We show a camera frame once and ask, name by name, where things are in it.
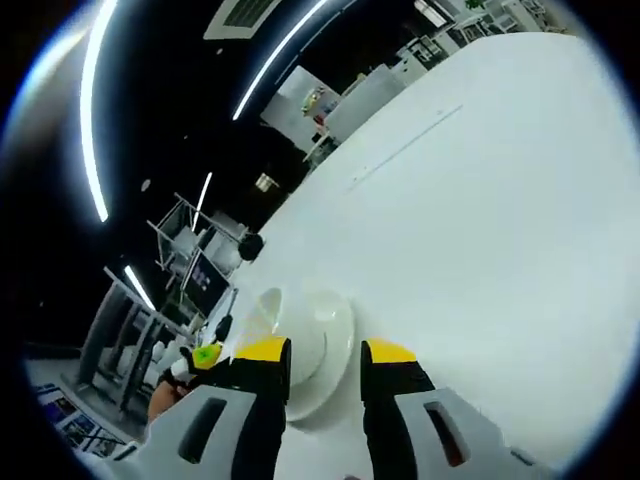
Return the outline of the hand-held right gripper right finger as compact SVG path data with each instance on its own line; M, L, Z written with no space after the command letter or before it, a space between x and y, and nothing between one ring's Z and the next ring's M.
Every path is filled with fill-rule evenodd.
M551 469L507 445L501 430L406 348L360 347L363 430L376 479L549 479Z

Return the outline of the person's left hand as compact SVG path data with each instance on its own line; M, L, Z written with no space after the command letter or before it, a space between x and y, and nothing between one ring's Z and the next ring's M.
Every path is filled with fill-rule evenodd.
M189 392L190 390L187 387L173 386L167 381L160 382L149 402L147 411L148 424L151 424L159 415L175 405Z

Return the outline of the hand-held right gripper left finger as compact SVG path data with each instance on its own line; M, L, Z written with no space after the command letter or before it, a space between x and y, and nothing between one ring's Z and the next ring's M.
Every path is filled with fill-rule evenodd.
M271 479L286 426L291 342L266 337L190 382L147 436L108 457L110 479Z

